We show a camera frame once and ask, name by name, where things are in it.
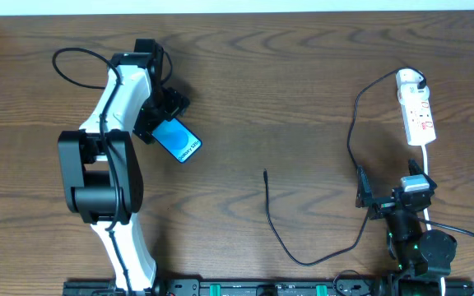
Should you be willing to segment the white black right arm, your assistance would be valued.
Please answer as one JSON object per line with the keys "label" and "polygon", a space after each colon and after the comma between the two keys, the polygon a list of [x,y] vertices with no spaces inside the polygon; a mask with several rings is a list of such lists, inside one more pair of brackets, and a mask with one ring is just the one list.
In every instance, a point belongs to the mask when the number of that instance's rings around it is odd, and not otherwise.
{"label": "white black right arm", "polygon": [[387,246],[398,270],[379,284],[381,295],[441,294],[440,280],[451,273],[456,239],[444,231],[423,230],[418,216],[431,205],[437,184],[415,160],[408,161],[409,174],[401,178],[386,197],[375,197],[362,166],[357,167],[355,206],[365,208],[370,220],[386,221]]}

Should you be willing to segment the blue screen smartphone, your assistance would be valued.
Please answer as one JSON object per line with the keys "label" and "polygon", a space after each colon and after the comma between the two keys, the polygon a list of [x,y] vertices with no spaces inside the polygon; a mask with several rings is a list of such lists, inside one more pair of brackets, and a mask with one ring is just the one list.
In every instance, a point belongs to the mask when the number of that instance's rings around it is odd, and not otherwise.
{"label": "blue screen smartphone", "polygon": [[164,120],[151,135],[181,164],[186,163],[202,147],[200,138],[177,118]]}

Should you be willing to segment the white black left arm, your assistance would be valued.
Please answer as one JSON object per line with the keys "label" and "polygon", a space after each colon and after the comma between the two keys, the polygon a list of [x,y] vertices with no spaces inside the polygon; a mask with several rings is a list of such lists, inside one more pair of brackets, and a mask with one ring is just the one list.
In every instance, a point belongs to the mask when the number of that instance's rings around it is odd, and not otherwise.
{"label": "white black left arm", "polygon": [[174,153],[188,146],[189,133],[177,117],[187,97],[165,83],[169,54],[154,39],[137,39],[134,49],[105,63],[107,82],[94,110],[78,129],[58,138],[58,157],[68,209],[100,237],[116,279],[111,291],[150,292],[156,261],[143,238],[138,212],[144,183],[132,139],[160,143]]}

